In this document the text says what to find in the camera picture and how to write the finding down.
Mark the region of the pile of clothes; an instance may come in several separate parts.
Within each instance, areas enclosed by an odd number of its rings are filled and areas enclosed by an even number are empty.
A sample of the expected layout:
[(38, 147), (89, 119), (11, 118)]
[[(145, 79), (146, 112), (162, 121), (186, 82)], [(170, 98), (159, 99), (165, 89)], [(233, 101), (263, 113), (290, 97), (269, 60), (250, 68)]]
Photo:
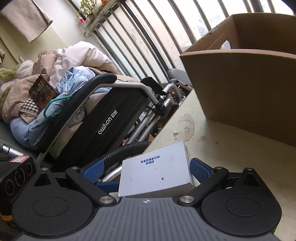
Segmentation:
[[(16, 141), (26, 148), (35, 148), (49, 125), (44, 114), (56, 117), (65, 106), (62, 98), (76, 94), (95, 73), (113, 73), (118, 82), (137, 82), (130, 76), (118, 74), (114, 63), (91, 43), (80, 41), (68, 48), (40, 52), (36, 62), (30, 62), (32, 74), (23, 79), (14, 79), (3, 106), (1, 119), (10, 125)], [(58, 101), (47, 111), (39, 108), (29, 95), (29, 90), (38, 77), (44, 77), (57, 92)]]

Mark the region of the smartphone with lit screen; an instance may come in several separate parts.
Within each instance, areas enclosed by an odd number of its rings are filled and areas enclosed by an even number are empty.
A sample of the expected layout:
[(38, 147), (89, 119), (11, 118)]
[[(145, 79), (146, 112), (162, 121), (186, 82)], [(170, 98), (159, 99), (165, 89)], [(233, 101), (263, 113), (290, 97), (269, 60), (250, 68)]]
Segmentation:
[(29, 95), (38, 108), (44, 109), (59, 94), (49, 82), (40, 75), (29, 90)]

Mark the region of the potted green plant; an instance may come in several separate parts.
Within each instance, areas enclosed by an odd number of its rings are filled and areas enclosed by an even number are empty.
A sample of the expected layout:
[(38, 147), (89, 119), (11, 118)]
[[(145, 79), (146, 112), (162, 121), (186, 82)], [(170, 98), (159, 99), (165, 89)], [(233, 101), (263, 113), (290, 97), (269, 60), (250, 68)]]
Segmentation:
[(85, 24), (90, 25), (108, 2), (109, 0), (82, 0), (80, 2), (79, 13), (86, 17)]

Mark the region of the black folded wheelchair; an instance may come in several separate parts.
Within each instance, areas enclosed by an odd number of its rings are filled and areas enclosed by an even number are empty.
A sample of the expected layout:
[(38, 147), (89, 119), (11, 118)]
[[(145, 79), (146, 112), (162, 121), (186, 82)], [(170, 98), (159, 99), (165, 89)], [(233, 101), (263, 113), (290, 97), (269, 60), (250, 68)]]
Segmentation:
[(145, 140), (190, 91), (178, 79), (161, 87), (150, 77), (121, 82), (111, 73), (96, 74), (76, 93), (54, 100), (62, 104), (57, 114), (44, 109), (49, 126), (37, 145), (36, 169), (83, 167), (120, 145)]

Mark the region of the white small carton box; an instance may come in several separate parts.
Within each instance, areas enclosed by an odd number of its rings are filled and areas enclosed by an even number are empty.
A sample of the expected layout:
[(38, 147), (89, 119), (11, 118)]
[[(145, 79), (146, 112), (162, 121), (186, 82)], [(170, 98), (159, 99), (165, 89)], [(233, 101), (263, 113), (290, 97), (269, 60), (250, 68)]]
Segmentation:
[(180, 141), (122, 162), (120, 197), (176, 197), (193, 190), (189, 155)]

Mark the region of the brown cardboard box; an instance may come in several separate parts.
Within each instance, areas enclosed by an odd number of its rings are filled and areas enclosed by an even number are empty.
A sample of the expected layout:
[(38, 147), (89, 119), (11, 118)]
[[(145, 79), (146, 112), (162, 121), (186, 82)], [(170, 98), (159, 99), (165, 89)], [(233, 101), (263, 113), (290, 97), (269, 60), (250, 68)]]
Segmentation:
[(206, 118), (295, 145), (295, 16), (231, 15), (181, 60)]

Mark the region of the metal window railing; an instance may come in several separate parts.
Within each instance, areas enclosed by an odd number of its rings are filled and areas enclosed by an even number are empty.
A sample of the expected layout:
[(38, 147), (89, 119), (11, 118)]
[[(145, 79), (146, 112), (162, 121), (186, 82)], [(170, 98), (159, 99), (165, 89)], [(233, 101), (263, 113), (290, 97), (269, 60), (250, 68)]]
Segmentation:
[(120, 73), (160, 84), (183, 70), (180, 55), (221, 21), (238, 13), (277, 13), (279, 1), (109, 1), (85, 35), (94, 35)]

